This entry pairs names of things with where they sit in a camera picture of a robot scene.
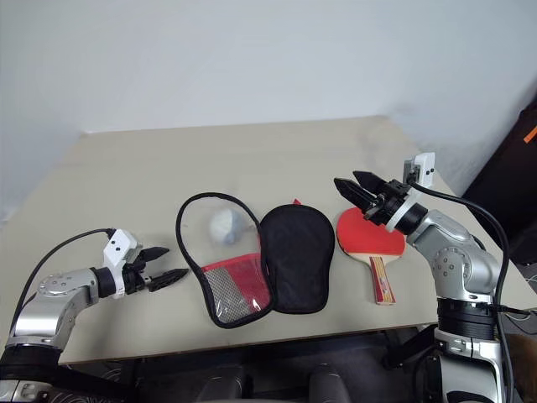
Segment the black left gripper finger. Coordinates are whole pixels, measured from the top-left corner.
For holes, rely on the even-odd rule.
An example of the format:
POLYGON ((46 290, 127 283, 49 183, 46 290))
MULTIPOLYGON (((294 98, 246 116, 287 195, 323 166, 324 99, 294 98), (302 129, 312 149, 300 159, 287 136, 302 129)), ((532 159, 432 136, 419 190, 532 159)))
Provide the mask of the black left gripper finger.
POLYGON ((175 282, 181 280, 189 273, 188 269, 173 269, 164 272, 156 277, 151 277, 146 287, 149 292, 161 290, 175 282))
POLYGON ((151 247, 140 251, 140 264, 144 269, 148 262, 156 260, 169 252, 165 247, 151 247))

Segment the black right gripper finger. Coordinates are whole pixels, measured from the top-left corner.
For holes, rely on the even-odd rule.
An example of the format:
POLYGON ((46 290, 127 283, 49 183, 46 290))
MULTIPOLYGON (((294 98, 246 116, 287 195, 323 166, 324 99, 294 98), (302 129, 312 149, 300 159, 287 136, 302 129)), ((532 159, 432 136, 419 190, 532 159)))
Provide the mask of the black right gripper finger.
POLYGON ((360 192, 372 196, 386 195, 386 181, 375 175, 373 172, 355 170, 353 175, 357 180, 360 192))
POLYGON ((374 195, 363 189, 358 183, 342 178, 335 178, 333 181, 341 196, 361 211, 367 211, 374 205, 374 195))

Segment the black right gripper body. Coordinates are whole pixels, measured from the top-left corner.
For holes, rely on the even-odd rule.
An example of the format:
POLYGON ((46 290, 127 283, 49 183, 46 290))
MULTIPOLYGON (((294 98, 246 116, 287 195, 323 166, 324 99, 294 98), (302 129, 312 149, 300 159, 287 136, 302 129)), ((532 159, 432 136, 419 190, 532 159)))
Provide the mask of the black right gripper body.
POLYGON ((376 225, 387 224, 403 205, 410 186, 397 180, 386 181, 386 195, 376 196, 374 205, 364 213, 366 220, 376 225))

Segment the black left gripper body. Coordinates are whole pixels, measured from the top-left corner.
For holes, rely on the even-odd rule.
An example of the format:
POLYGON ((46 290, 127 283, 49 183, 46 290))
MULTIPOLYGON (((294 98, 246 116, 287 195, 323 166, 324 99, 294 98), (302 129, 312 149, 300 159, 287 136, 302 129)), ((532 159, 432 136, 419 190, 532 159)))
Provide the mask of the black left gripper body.
POLYGON ((127 295, 145 288, 144 269, 149 261, 149 255, 148 250, 141 250, 132 263, 123 266, 123 283, 127 295))

